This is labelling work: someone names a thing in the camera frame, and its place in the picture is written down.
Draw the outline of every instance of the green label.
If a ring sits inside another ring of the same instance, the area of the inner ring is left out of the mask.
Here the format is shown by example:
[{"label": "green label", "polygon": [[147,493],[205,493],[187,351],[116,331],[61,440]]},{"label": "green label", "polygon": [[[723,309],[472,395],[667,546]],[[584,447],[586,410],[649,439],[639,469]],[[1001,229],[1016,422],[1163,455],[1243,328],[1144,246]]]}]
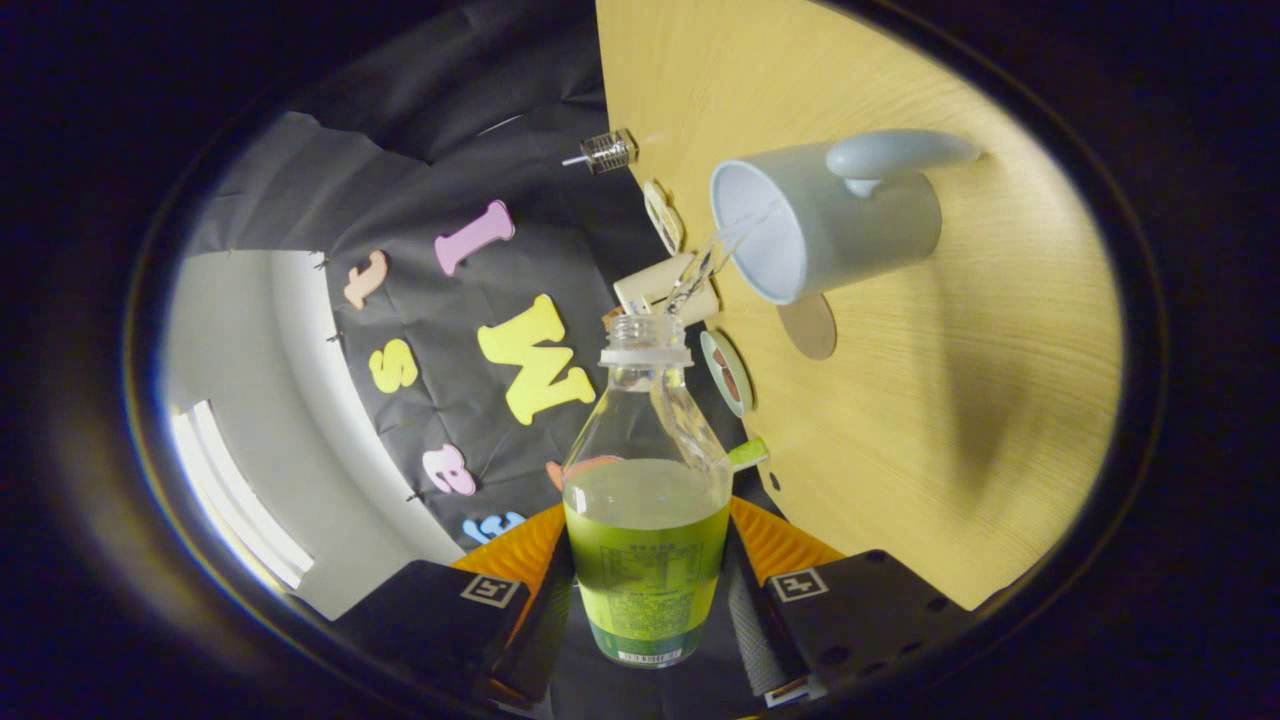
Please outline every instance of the green label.
[{"label": "green label", "polygon": [[728,505],[689,525],[660,530],[564,516],[582,603],[605,655],[663,666],[692,652],[716,594]]}]

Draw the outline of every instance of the small metal object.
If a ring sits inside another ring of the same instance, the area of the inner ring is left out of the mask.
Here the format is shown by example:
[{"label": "small metal object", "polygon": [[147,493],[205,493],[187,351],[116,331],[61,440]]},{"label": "small metal object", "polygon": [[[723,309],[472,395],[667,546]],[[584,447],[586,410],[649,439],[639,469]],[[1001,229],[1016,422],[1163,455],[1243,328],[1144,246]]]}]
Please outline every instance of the small metal object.
[{"label": "small metal object", "polygon": [[582,152],[577,158],[570,158],[561,165],[576,165],[586,163],[586,169],[593,176],[625,168],[635,161],[639,155],[636,141],[627,128],[616,129],[595,137],[589,137],[579,143]]}]

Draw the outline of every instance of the mug handle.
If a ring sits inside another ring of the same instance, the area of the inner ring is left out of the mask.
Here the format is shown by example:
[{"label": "mug handle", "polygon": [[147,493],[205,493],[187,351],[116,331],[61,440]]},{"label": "mug handle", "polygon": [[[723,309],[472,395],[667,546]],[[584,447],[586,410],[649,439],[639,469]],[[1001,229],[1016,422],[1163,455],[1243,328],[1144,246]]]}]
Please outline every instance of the mug handle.
[{"label": "mug handle", "polygon": [[882,129],[841,140],[827,151],[827,169],[850,192],[869,197],[884,178],[977,160],[982,149],[968,140],[928,129]]}]

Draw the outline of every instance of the round coaster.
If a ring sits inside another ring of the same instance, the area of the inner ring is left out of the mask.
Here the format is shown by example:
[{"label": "round coaster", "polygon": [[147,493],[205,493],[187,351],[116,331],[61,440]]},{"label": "round coaster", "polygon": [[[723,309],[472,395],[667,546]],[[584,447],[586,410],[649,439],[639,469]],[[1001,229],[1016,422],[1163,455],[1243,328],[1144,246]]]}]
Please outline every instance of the round coaster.
[{"label": "round coaster", "polygon": [[728,340],[716,331],[703,331],[701,341],[707,368],[712,372],[716,387],[719,388],[728,409],[741,418],[742,413],[750,410],[755,402],[742,359],[733,351]]},{"label": "round coaster", "polygon": [[836,351],[836,318],[822,295],[801,297],[791,305],[778,305],[778,318],[796,350],[805,357],[826,360]]}]

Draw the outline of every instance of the green liquid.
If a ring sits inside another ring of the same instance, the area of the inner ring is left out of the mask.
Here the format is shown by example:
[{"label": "green liquid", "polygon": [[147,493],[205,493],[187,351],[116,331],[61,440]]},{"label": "green liquid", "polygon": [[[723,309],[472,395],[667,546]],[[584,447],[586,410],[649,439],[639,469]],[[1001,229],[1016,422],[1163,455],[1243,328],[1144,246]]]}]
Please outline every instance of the green liquid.
[{"label": "green liquid", "polygon": [[[637,464],[650,466],[637,468]],[[663,515],[675,518],[677,523],[681,515],[687,518],[699,512],[700,503],[705,512],[709,496],[700,482],[678,483],[687,484],[690,491],[684,502],[672,493],[663,493],[662,500],[655,500],[658,493],[654,486],[668,483],[609,482],[622,479],[618,470],[622,475],[634,475],[636,470],[660,468],[653,464],[678,466],[662,460],[630,460],[584,473],[581,484],[590,495],[590,475],[600,473],[598,478],[604,480],[603,484],[612,486],[613,505],[623,512],[628,506],[644,509],[655,502],[671,502]],[[618,491],[635,496],[635,502],[626,495],[620,497]],[[699,632],[716,594],[728,505],[696,521],[667,528],[655,528],[662,521],[652,510],[644,512],[639,523],[627,523],[645,525],[643,528],[589,520],[573,510],[570,500],[564,503],[564,516],[582,602],[600,651],[618,662],[644,667],[666,667],[689,657],[698,647]]]}]

